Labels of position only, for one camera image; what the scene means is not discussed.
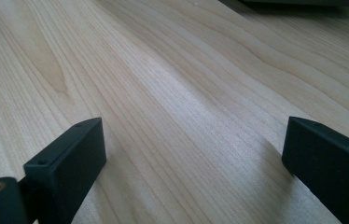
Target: dark object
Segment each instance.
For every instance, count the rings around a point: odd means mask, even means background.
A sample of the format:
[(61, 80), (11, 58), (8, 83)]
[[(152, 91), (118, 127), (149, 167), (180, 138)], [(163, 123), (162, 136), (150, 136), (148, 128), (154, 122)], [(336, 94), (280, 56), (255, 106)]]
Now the dark object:
[(349, 138), (290, 117), (282, 161), (342, 223), (349, 223)]
[(349, 7), (349, 0), (244, 0), (249, 3), (278, 3), (309, 6)]
[(0, 223), (71, 223), (105, 162), (102, 120), (74, 125), (23, 165), (19, 183), (0, 178)]

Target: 3d printed part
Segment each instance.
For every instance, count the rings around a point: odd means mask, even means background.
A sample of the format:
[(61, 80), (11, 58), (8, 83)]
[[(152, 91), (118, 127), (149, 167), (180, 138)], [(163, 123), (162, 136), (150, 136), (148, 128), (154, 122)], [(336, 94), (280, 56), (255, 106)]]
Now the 3d printed part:
[(349, 138), (290, 117), (282, 161), (342, 223), (349, 223)]
[(80, 122), (23, 166), (0, 178), (0, 223), (71, 223), (106, 162), (100, 118)]

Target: wooden table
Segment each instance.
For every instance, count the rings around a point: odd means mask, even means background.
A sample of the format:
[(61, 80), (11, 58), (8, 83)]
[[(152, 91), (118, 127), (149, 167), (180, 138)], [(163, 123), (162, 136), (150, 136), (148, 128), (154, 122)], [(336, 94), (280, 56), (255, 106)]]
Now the wooden table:
[(288, 116), (349, 136), (349, 8), (0, 0), (0, 176), (104, 120), (74, 223), (338, 223), (281, 163)]

